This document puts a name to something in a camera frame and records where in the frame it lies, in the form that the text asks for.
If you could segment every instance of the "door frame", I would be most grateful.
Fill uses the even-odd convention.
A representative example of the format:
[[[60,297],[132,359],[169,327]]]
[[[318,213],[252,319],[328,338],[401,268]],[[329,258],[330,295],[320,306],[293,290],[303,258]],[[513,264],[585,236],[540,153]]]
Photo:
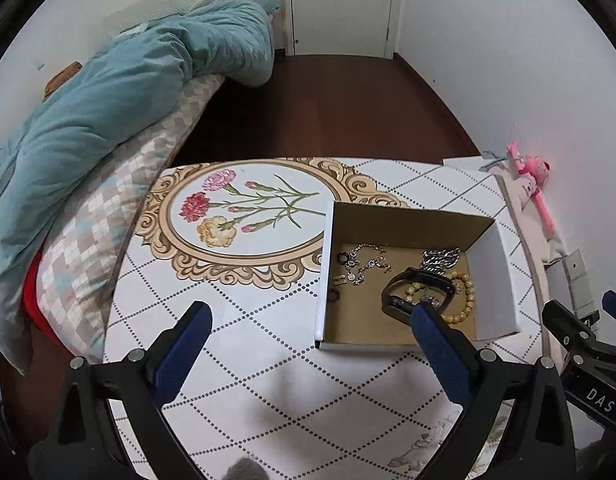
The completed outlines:
[[[399,27],[399,13],[402,0],[390,0],[390,14],[388,16],[388,29],[386,30],[386,47],[384,57],[392,59],[396,50],[397,28]],[[287,56],[294,56],[294,27],[293,27],[293,0],[284,0],[284,46]]]

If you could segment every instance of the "pink doll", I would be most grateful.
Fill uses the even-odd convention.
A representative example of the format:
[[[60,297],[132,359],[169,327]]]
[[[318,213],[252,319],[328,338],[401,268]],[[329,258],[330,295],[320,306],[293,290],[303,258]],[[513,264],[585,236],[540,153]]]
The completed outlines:
[[[539,215],[548,231],[547,238],[552,238],[555,234],[555,228],[550,218],[550,213],[546,209],[544,197],[542,196],[542,188],[546,185],[546,182],[548,182],[550,165],[537,156],[521,157],[516,142],[508,146],[508,153],[514,161],[519,173],[519,177],[515,180],[515,184],[519,186],[519,197],[521,199],[522,209],[525,208],[528,201],[533,198],[537,206],[537,211],[539,211]]]

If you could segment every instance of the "door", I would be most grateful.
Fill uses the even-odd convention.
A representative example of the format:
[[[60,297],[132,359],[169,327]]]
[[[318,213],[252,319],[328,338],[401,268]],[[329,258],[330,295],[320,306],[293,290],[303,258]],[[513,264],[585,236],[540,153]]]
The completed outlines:
[[[292,0],[294,53],[383,57],[390,0]]]

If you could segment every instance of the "table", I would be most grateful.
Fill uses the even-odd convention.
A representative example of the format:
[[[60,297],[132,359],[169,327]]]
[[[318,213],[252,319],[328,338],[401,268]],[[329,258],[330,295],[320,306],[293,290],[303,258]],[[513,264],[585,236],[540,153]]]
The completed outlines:
[[[495,218],[504,228],[522,330],[488,346],[515,362],[541,355],[530,269],[492,175],[355,158],[165,170],[122,263],[104,360],[147,348],[193,301],[211,306],[206,347],[178,398],[163,408],[211,480],[245,455],[272,479],[409,478],[460,413],[421,353],[314,348],[323,213],[333,197]],[[111,404],[137,472],[154,478],[123,405]],[[475,476],[509,412],[502,405]]]

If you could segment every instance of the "silver chain necklace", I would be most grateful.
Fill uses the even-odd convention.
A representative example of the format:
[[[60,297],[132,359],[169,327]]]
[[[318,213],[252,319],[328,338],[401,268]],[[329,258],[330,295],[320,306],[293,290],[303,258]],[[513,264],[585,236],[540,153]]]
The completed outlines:
[[[426,249],[421,253],[421,268],[443,274],[446,269],[456,266],[460,252],[459,248]]]
[[[368,247],[372,250],[375,250],[379,254],[376,258],[372,258],[371,260],[368,260],[368,262],[357,271],[357,275],[355,276],[355,273],[352,271],[352,269],[360,265],[360,261],[357,260],[357,253],[359,252],[360,249],[364,247]],[[381,246],[373,245],[373,244],[359,244],[357,247],[352,249],[348,253],[348,261],[344,264],[344,267],[348,269],[348,281],[352,282],[353,285],[360,285],[365,280],[364,271],[368,269],[372,269],[373,267],[378,267],[380,269],[386,269],[384,270],[384,274],[391,272],[392,265],[388,263],[385,256],[382,256],[385,253],[386,253],[386,249],[384,249]]]

